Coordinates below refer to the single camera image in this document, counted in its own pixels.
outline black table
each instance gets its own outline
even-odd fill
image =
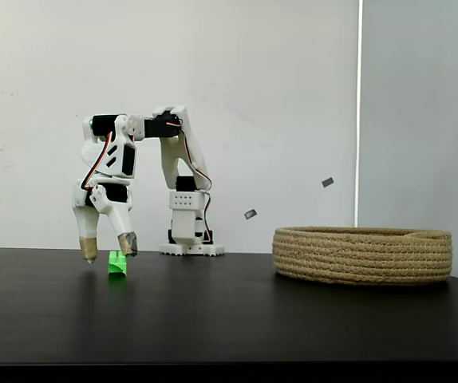
[[[197,381],[458,377],[458,278],[332,286],[276,275],[270,255],[155,252],[129,259],[122,278],[107,258],[0,249],[0,379],[123,368]]]

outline white wall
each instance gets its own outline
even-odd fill
[[[365,0],[359,226],[454,235],[458,276],[458,1]]]
[[[188,106],[228,251],[351,225],[356,61],[357,0],[0,1],[0,247],[78,248],[82,118],[164,104]],[[171,216],[157,141],[136,170],[132,219],[153,250]],[[98,243],[117,248],[106,219]]]

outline black wire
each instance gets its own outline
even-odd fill
[[[105,137],[105,145],[103,145],[103,149],[101,150],[100,155],[98,156],[97,160],[94,162],[94,165],[90,168],[88,171],[87,175],[85,176],[84,180],[82,181],[80,187],[84,190],[88,190],[85,188],[85,185],[87,184],[87,181],[89,181],[89,178],[91,178],[94,174],[94,170],[98,167],[100,164],[101,158],[103,157],[103,154],[107,150],[110,144],[110,138],[112,136],[112,132],[110,132],[106,137]]]

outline woven basket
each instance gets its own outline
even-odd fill
[[[426,285],[449,278],[448,231],[284,227],[273,242],[279,274],[349,285]]]

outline cable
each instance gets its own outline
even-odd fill
[[[109,134],[107,135],[106,139],[105,139],[105,145],[103,146],[103,150],[101,151],[100,155],[98,156],[98,159],[96,160],[96,162],[94,163],[93,167],[91,168],[91,170],[89,170],[89,173],[87,173],[87,176],[85,176],[84,180],[82,181],[81,183],[81,188],[84,189],[84,190],[91,190],[93,187],[92,186],[86,186],[87,183],[89,182],[89,179],[91,178],[91,176],[94,174],[94,172],[96,171],[98,165],[100,164],[101,162],[101,159],[103,158],[103,156],[105,155],[105,153],[107,152],[107,149],[109,148],[109,144],[110,144],[110,141],[112,140],[112,132],[109,132]]]
[[[181,129],[181,132],[183,133],[184,149],[185,149],[185,152],[187,153],[188,164],[190,165],[190,168],[194,172],[196,172],[198,175],[200,175],[201,177],[206,179],[207,182],[209,182],[209,186],[206,189],[200,190],[200,192],[202,192],[202,193],[207,195],[207,203],[206,203],[206,207],[204,208],[204,226],[206,226],[207,241],[211,242],[210,227],[207,225],[206,214],[207,214],[207,209],[209,208],[210,203],[211,203],[211,194],[209,193],[209,191],[211,190],[211,186],[213,185],[213,182],[211,181],[210,177],[206,176],[204,173],[202,173],[200,170],[194,168],[194,166],[192,165],[191,156],[190,156],[190,150],[188,149],[187,136],[184,134],[184,130],[183,129]]]

